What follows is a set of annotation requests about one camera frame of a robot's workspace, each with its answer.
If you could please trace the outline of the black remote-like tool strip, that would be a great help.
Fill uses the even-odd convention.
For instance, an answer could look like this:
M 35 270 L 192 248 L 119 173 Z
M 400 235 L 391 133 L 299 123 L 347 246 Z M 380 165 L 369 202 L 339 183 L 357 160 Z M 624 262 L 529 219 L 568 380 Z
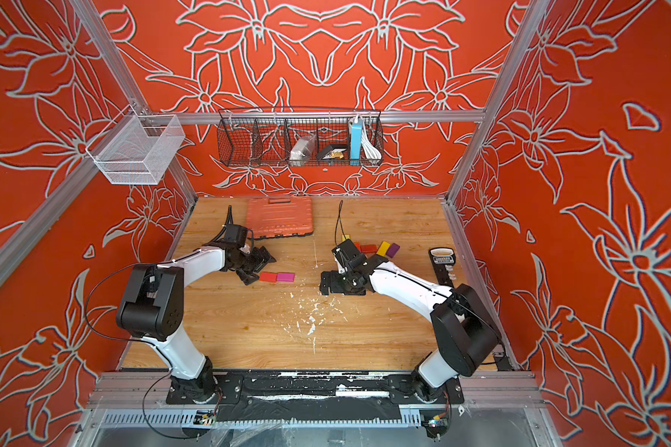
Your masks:
M 429 258 L 438 285 L 456 289 L 459 286 L 455 267 L 456 253 L 448 247 L 429 249 Z

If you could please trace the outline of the orange plastic tool case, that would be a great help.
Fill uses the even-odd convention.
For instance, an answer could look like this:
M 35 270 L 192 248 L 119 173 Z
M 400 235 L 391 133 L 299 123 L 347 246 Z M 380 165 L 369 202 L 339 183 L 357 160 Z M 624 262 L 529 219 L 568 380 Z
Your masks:
M 256 240 L 305 237 L 313 234 L 310 197 L 264 197 L 250 199 L 246 226 Z

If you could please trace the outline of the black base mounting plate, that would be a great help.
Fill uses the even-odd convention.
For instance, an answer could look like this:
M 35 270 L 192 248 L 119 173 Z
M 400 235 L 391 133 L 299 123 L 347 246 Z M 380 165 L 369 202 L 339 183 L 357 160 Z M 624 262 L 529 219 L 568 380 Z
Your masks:
M 431 390 L 400 371 L 217 370 L 203 402 L 218 422 L 285 421 L 419 424 L 464 403 L 460 380 Z

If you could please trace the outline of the small red block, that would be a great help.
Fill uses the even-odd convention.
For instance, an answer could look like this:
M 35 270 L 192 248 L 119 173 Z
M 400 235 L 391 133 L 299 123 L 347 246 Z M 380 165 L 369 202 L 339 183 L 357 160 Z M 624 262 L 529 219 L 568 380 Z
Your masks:
M 273 272 L 262 272 L 259 277 L 260 281 L 275 283 L 278 281 L 278 274 Z

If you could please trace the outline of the long yellow block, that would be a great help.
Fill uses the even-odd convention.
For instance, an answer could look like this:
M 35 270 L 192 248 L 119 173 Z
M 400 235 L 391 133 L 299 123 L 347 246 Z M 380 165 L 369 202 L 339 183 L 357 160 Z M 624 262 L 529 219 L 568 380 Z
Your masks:
M 387 241 L 382 242 L 382 244 L 380 244 L 380 246 L 378 247 L 377 255 L 386 257 L 390 247 L 391 247 L 391 243 L 389 243 Z

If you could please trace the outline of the black item in basket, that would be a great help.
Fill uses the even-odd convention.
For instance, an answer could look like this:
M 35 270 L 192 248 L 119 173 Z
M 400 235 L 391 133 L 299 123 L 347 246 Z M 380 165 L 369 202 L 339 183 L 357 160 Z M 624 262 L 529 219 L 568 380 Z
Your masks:
M 322 149 L 317 154 L 316 159 L 319 162 L 343 160 L 348 156 L 348 152 L 348 145 L 342 145 L 341 143 L 338 143 L 337 145 L 327 145 L 326 148 Z

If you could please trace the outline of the red flat block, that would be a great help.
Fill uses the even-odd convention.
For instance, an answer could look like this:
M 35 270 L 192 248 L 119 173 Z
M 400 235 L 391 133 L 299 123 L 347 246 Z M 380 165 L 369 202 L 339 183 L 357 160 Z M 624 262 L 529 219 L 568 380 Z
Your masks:
M 378 251 L 378 246 L 374 245 L 374 244 L 361 245 L 360 250 L 361 250 L 362 253 L 372 254 L 372 253 L 376 253 Z

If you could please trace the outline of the purple small block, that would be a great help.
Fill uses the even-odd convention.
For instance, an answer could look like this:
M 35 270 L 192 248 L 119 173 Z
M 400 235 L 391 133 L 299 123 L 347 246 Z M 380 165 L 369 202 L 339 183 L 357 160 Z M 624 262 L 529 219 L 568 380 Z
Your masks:
M 386 256 L 389 258 L 395 257 L 397 255 L 398 251 L 400 251 L 400 246 L 397 243 L 391 244 L 387 251 L 386 251 Z

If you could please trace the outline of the small magenta block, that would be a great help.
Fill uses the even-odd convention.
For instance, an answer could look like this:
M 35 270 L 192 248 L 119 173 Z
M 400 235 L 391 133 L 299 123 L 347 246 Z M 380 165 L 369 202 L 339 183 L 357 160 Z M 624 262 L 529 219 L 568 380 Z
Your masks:
M 295 273 L 279 272 L 277 274 L 278 282 L 293 283 L 295 279 L 296 279 Z

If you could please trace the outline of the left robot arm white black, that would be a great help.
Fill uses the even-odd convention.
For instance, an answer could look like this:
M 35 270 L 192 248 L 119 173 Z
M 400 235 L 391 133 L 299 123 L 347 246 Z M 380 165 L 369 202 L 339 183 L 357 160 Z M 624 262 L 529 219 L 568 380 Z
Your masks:
M 195 403 L 218 395 L 211 360 L 189 338 L 184 326 L 185 290 L 215 272 L 232 271 L 246 285 L 275 258 L 264 247 L 246 250 L 203 246 L 189 255 L 161 264 L 138 264 L 117 311 L 117 327 L 150 346 L 170 369 L 171 387 Z

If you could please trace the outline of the clear plastic wall bin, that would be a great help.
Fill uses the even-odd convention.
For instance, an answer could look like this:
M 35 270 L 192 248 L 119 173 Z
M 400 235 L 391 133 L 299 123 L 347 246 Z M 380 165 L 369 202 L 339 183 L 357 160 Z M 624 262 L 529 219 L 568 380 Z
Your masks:
M 155 120 L 127 115 L 89 150 L 89 157 L 110 184 L 155 186 L 185 138 L 177 115 Z

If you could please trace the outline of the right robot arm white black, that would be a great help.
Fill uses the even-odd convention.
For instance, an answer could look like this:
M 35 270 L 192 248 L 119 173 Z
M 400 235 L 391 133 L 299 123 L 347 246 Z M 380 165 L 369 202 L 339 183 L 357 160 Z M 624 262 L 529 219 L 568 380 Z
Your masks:
M 501 332 L 474 288 L 427 281 L 379 255 L 360 255 L 322 272 L 319 289 L 324 296 L 388 296 L 432 324 L 437 349 L 414 369 L 409 385 L 422 402 L 439 398 L 449 380 L 472 376 L 501 344 Z

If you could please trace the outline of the grey packet in basket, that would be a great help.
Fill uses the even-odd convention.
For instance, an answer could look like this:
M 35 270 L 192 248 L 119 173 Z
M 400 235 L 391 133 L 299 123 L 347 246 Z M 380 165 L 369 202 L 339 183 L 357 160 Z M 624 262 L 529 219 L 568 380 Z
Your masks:
M 296 144 L 292 147 L 289 155 L 289 165 L 292 167 L 305 166 L 314 152 L 317 145 L 317 138 L 315 135 L 306 135 L 298 139 Z

